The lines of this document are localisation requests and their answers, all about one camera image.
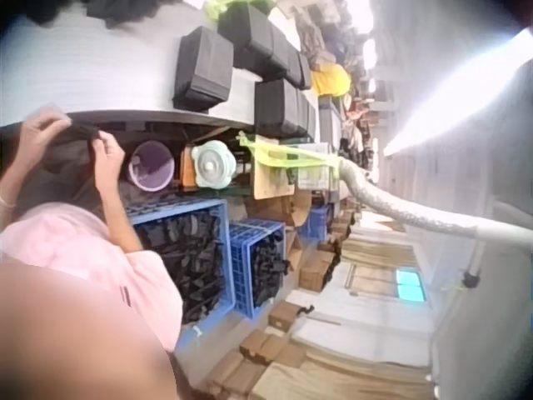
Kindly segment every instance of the black foam block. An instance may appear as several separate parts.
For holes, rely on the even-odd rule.
[[[199,27],[180,43],[174,108],[204,111],[225,102],[232,87],[233,45]]]
[[[298,131],[297,90],[285,79],[256,83],[255,127],[267,138],[291,138]]]
[[[273,43],[267,16],[245,2],[235,2],[220,16],[218,32],[233,43],[236,68],[260,76],[270,72]]]
[[[298,51],[289,44],[289,68],[284,77],[289,83],[297,89],[301,89],[301,67]]]
[[[304,137],[307,135],[307,125],[309,123],[309,102],[303,92],[297,91],[298,96],[298,130],[296,135]]]
[[[300,69],[301,69],[301,82],[298,86],[301,90],[309,90],[312,86],[311,80],[311,68],[309,67],[309,61],[307,61],[306,56],[298,53],[298,58],[300,60]]]
[[[289,69],[290,44],[285,35],[276,26],[268,21],[272,35],[272,57],[270,58],[270,71],[264,76],[266,80],[283,78]]]

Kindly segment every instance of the yellow bag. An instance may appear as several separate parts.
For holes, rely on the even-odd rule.
[[[252,156],[261,164],[274,168],[333,168],[333,176],[339,178],[339,157],[331,154],[320,154],[300,148],[270,143],[255,143],[248,140],[244,133],[237,137],[239,144],[250,149]]]

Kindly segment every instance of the blue crate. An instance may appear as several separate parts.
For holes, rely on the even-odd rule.
[[[182,330],[176,349],[186,349],[198,336],[211,330],[235,307],[235,287],[233,285],[232,256],[230,254],[230,237],[226,200],[205,200],[189,197],[171,197],[153,204],[136,205],[127,208],[127,215],[132,225],[141,225],[150,221],[172,217],[178,214],[208,209],[211,215],[221,219],[219,240],[223,244],[222,273],[224,292],[218,305],[195,327]]]
[[[268,235],[279,231],[283,240],[278,243],[278,252],[283,259],[285,254],[285,224],[282,222],[245,219],[230,223],[230,243],[232,245],[233,282],[235,283],[235,309],[249,318],[255,318],[267,302],[260,307],[253,305],[251,256],[254,244]]]
[[[304,224],[298,228],[302,238],[325,242],[327,240],[327,213],[329,206],[313,207]]]

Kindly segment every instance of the cardboard box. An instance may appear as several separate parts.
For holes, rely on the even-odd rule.
[[[298,311],[301,307],[286,302],[285,300],[279,302],[268,314],[268,324],[274,328],[281,329],[283,332],[289,332],[292,324],[298,318]]]
[[[320,258],[312,257],[309,263],[301,267],[299,287],[320,293],[324,288],[326,274],[330,266],[330,262],[324,262]]]
[[[244,357],[237,350],[229,352],[209,373],[207,388],[209,393],[217,396],[222,392],[222,384],[244,361]]]
[[[281,350],[275,362],[287,367],[299,368],[306,360],[306,357],[307,353],[303,348],[290,343]]]
[[[267,367],[264,365],[244,360],[223,383],[224,390],[247,397],[266,370]]]
[[[311,191],[296,190],[292,196],[264,200],[245,199],[249,218],[266,219],[300,227],[311,210]]]
[[[261,350],[264,342],[268,339],[268,335],[263,331],[255,329],[244,339],[239,345],[239,349],[244,357],[254,359]]]
[[[259,363],[269,365],[287,345],[287,340],[276,335],[269,335],[257,353]]]

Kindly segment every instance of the white duct hose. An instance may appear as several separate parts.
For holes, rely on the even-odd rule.
[[[340,158],[339,172],[356,198],[398,222],[439,233],[533,248],[533,231],[529,229],[407,202],[370,184],[363,171],[345,158]]]

